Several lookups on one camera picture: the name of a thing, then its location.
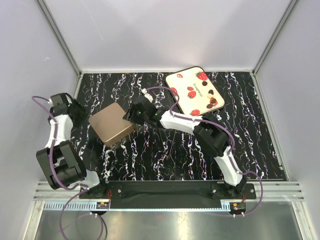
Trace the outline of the metal tongs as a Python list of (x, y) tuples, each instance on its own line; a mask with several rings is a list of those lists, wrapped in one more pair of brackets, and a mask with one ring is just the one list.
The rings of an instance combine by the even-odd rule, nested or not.
[(159, 137), (161, 140), (164, 159), (168, 160), (172, 158), (172, 151), (175, 145), (175, 138), (176, 138), (177, 131), (174, 130), (173, 135), (171, 137), (169, 135), (166, 135), (167, 132), (163, 129), (158, 128), (157, 131), (159, 133)]

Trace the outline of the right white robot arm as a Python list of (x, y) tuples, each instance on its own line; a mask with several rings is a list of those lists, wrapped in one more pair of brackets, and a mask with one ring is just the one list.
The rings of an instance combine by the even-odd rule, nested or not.
[(247, 180), (232, 154), (234, 140), (227, 130), (210, 120), (208, 114), (187, 116), (171, 109), (157, 108), (145, 96), (140, 96), (130, 105), (123, 119), (137, 125), (148, 123), (155, 128), (193, 135), (201, 150), (217, 162), (228, 195), (236, 199), (244, 194)]

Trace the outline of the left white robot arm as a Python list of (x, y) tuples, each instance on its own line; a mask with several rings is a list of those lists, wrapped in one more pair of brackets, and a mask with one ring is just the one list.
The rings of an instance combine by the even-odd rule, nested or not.
[(87, 111), (74, 98), (58, 94), (58, 99), (32, 96), (31, 99), (48, 114), (50, 135), (36, 159), (53, 190), (66, 191), (81, 187), (82, 199), (103, 198), (108, 186), (96, 171), (87, 170), (71, 142), (71, 131), (87, 118)]

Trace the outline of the rose gold tin lid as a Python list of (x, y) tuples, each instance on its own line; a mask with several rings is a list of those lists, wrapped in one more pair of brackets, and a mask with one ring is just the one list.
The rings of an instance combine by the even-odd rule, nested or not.
[(135, 130), (135, 125), (123, 119), (125, 111), (114, 102), (90, 116), (88, 122), (105, 146), (111, 147)]

